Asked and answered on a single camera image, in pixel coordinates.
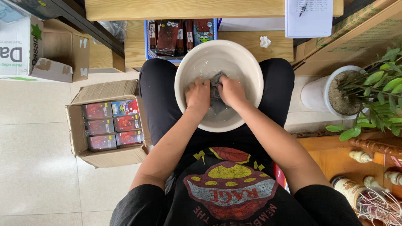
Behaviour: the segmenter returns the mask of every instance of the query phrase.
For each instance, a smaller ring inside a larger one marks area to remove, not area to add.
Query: gray cloth
[[[224,72],[219,72],[218,74],[214,75],[214,77],[211,78],[211,108],[215,112],[215,114],[219,114],[221,111],[225,110],[226,108],[230,108],[227,106],[221,97],[219,96],[219,91],[218,91],[218,85],[221,84],[222,82],[219,81],[221,76],[226,74]]]

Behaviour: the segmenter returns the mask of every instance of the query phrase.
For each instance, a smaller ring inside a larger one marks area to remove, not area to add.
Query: hand
[[[185,90],[187,110],[199,113],[201,118],[205,116],[211,103],[210,81],[206,79],[202,84],[201,78],[196,77],[194,82],[190,82]]]
[[[247,102],[244,88],[236,79],[229,79],[226,76],[221,76],[219,79],[223,85],[218,85],[219,95],[225,104],[236,108],[237,105]]]

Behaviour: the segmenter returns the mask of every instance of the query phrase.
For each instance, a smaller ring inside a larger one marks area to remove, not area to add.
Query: soil
[[[339,73],[337,76],[335,76],[334,80],[332,80],[329,86],[329,103],[334,110],[341,115],[354,115],[360,110],[360,103],[356,102],[356,99],[351,99],[347,96],[344,96],[338,89],[338,86],[354,73],[356,73],[356,71],[353,70]]]

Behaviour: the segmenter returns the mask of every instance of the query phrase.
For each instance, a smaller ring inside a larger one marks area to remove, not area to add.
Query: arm
[[[331,186],[306,149],[246,99],[237,80],[225,76],[220,80],[223,86],[218,90],[222,100],[239,113],[268,155],[283,170],[293,195],[308,185]]]
[[[139,167],[130,190],[151,184],[165,190],[165,183],[178,164],[191,136],[207,113],[210,104],[209,80],[196,78],[185,91],[187,109],[176,124],[160,139]]]

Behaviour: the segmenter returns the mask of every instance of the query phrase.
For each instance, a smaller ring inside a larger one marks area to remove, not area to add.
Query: notebook
[[[300,15],[303,6],[306,10]],[[318,38],[331,35],[333,0],[285,0],[285,37]]]

